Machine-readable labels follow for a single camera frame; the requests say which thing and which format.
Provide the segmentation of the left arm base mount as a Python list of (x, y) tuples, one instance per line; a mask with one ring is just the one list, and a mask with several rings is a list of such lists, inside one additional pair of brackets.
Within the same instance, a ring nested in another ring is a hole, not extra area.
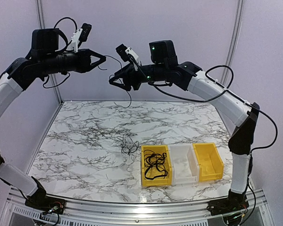
[(66, 200), (48, 196), (41, 183), (34, 177), (32, 179), (37, 185), (37, 190), (32, 195), (26, 195), (25, 205), (43, 211), (57, 207), (57, 213), (63, 214)]

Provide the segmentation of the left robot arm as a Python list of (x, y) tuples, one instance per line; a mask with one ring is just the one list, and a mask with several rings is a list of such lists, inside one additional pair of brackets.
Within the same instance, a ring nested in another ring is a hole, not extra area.
[[(51, 74), (86, 73), (106, 61), (106, 57), (90, 49), (81, 49), (92, 29), (84, 23), (70, 40), (59, 28), (37, 29), (32, 33), (31, 49), (26, 57), (16, 59), (0, 75), (0, 118), (10, 104), (35, 79), (45, 80)], [(26, 194), (26, 205), (47, 209), (54, 200), (40, 182), (11, 164), (0, 154), (0, 179)]]

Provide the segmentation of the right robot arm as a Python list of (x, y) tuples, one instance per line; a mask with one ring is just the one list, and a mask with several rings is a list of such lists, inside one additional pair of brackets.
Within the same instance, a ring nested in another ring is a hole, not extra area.
[(234, 211), (245, 206), (248, 175), (251, 166), (251, 145), (259, 115), (259, 105), (241, 99), (203, 71), (186, 61), (178, 63), (171, 40), (149, 43), (152, 64), (142, 65), (138, 55), (124, 44), (116, 52), (128, 64), (109, 79), (111, 85), (123, 90), (138, 90), (142, 83), (154, 85), (166, 81), (200, 97), (198, 103), (209, 103), (235, 125), (228, 146), (233, 157), (233, 177), (228, 196), (212, 201), (210, 210)]

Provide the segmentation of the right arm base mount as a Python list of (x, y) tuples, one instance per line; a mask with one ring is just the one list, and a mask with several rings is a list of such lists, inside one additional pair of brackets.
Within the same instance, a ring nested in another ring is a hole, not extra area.
[(231, 189), (228, 196), (208, 202), (207, 210), (212, 216), (226, 214), (243, 210), (244, 214), (248, 212), (249, 203), (246, 197), (247, 188), (241, 193), (233, 192)]

